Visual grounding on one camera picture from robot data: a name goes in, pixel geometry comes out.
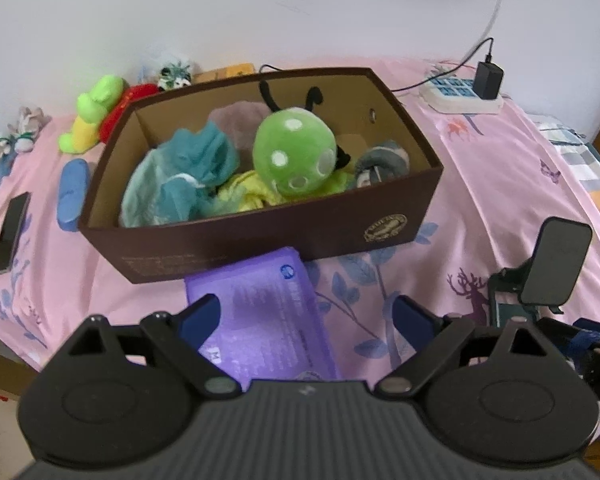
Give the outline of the lime green cloth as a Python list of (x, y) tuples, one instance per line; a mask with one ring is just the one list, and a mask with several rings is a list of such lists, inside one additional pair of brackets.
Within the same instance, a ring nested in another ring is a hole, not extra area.
[(340, 169), (335, 170), (316, 190), (312, 191), (309, 196), (323, 197), (334, 194), (339, 194), (355, 188), (355, 176)]

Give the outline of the grey sock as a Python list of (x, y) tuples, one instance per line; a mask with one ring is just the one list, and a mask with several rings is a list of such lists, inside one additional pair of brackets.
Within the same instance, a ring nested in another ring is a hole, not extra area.
[(407, 151), (396, 141), (381, 142), (367, 150), (355, 164), (355, 186), (386, 182), (410, 173), (411, 162)]

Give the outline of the green bug plush toy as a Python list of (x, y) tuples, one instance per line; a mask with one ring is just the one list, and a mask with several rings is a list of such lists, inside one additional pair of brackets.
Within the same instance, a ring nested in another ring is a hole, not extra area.
[(258, 128), (252, 148), (253, 168), (285, 200), (307, 200), (335, 170), (346, 168), (351, 156), (337, 144), (332, 129), (313, 113), (323, 93), (312, 87), (302, 107), (281, 108), (270, 86), (259, 82), (263, 101), (271, 111)]

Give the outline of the purple tissue pack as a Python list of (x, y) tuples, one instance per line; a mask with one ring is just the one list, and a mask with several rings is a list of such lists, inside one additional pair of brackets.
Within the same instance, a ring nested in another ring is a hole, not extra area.
[(253, 379), (338, 380), (314, 288), (294, 248), (185, 279), (189, 302), (220, 302), (219, 326), (199, 352), (244, 388)]

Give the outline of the dark green phone stand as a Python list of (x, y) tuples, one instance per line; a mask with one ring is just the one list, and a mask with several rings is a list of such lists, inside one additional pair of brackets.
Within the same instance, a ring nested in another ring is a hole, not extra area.
[(537, 321), (544, 309), (561, 315), (577, 284), (593, 229), (559, 217), (545, 219), (532, 255), (516, 268), (504, 268), (488, 281), (489, 321), (502, 327), (513, 318)]

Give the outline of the brown cardboard box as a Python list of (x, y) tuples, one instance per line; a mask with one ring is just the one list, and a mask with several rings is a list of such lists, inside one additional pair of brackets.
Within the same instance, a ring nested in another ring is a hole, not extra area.
[[(352, 157), (385, 140), (410, 156), (410, 172), (366, 188), (302, 202), (181, 222), (124, 228), (122, 197), (151, 148), (178, 128), (198, 131), (212, 110), (258, 102), (266, 81), (279, 106), (301, 105), (319, 88), (320, 116)], [(176, 280), (292, 247), (305, 259), (368, 252), (415, 239), (443, 165), (398, 98), (369, 67), (296, 68), (225, 78), (161, 92), (122, 115), (95, 169), (79, 220), (93, 247), (134, 284)]]

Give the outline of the pink floral bedsheet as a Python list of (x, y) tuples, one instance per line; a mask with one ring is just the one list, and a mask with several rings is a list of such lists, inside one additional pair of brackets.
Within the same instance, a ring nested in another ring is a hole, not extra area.
[[(424, 62), (366, 61), (325, 67), (369, 67), (391, 87), (427, 73)], [(396, 96), (426, 136), (443, 172), (414, 240), (335, 257), (306, 260), (317, 307), (340, 374), (374, 382), (411, 355), (394, 331), (388, 303), (397, 294), (439, 314), (480, 320), (486, 282), (527, 260), (545, 219), (588, 224), (594, 238), (565, 306), (564, 318), (600, 321), (600, 212), (553, 145), (514, 102), (498, 114), (445, 116), (419, 96)], [(185, 307), (184, 278), (134, 284), (77, 230), (56, 219), (66, 158), (56, 119), (35, 149), (18, 158), (0, 186), (0, 232), (9, 201), (30, 192), (12, 268), (0, 274), (0, 339), (40, 368), (92, 314), (133, 324), (157, 310)]]

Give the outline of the teal cloth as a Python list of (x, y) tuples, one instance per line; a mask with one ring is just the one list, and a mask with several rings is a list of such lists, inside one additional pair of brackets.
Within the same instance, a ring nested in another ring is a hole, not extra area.
[(216, 209), (216, 189), (238, 167), (238, 151), (214, 122), (196, 133), (178, 129), (133, 171), (119, 222), (125, 228), (141, 228), (207, 217)]

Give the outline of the yellow towel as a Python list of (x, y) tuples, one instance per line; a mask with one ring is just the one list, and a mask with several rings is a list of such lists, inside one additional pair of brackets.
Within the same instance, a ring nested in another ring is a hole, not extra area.
[(234, 174), (215, 195), (216, 203), (228, 214), (283, 205), (285, 199), (272, 190), (254, 171)]

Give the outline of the blue oval case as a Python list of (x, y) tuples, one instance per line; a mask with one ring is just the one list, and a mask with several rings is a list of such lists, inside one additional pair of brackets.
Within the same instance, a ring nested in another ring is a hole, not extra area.
[(58, 185), (56, 219), (63, 231), (78, 230), (78, 222), (90, 182), (90, 166), (83, 158), (70, 160), (62, 168)]

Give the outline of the black phone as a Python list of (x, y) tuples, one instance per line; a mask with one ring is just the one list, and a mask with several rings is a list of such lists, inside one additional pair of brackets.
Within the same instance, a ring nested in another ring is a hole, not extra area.
[(0, 232), (0, 274), (12, 268), (30, 197), (24, 192), (9, 201)]

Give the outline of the pink plush toy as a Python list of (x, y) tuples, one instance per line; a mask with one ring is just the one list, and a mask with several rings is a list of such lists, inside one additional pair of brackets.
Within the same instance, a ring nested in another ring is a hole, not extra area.
[(258, 128), (270, 115), (271, 111), (264, 103), (238, 101), (212, 110), (208, 122), (213, 122), (224, 132), (238, 152), (250, 154)]

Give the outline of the red plush toy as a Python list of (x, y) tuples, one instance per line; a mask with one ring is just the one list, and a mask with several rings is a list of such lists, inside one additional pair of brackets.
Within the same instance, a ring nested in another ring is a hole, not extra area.
[(160, 89), (156, 84), (137, 84), (123, 91), (120, 101), (99, 125), (99, 141), (106, 144), (123, 113), (136, 101), (154, 96)]

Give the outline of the white power strip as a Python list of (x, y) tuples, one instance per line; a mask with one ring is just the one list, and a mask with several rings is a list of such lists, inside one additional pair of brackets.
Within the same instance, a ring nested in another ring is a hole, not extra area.
[(479, 98), (470, 78), (445, 76), (426, 82), (419, 88), (420, 97), (436, 112), (447, 115), (494, 115), (502, 109), (504, 99)]

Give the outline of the neon green plush toy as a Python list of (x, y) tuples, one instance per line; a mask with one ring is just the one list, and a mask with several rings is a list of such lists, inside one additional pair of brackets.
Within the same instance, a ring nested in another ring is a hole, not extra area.
[(122, 97), (125, 81), (116, 75), (105, 75), (76, 99), (76, 119), (69, 131), (58, 138), (61, 153), (84, 154), (99, 144), (98, 128)]

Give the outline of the black white panda plush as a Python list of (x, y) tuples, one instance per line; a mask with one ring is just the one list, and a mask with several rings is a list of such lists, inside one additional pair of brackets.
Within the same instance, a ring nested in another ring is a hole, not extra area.
[(157, 87), (160, 91), (169, 91), (189, 87), (192, 84), (192, 74), (189, 65), (181, 62), (169, 63), (160, 70)]

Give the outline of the black power adapter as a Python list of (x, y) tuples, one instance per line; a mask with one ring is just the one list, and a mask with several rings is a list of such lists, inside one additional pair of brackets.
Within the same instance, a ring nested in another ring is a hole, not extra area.
[(493, 101), (500, 94), (504, 70), (491, 62), (480, 62), (475, 71), (472, 84), (476, 96), (482, 100)]

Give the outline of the yellow cardboard box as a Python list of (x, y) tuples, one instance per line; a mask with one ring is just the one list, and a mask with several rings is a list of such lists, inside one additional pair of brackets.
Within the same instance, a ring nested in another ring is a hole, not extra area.
[(215, 70), (207, 70), (195, 74), (192, 77), (193, 84), (202, 84), (203, 82), (223, 80), (226, 78), (241, 77), (254, 74), (256, 68), (252, 63), (240, 63), (222, 68), (216, 68)]

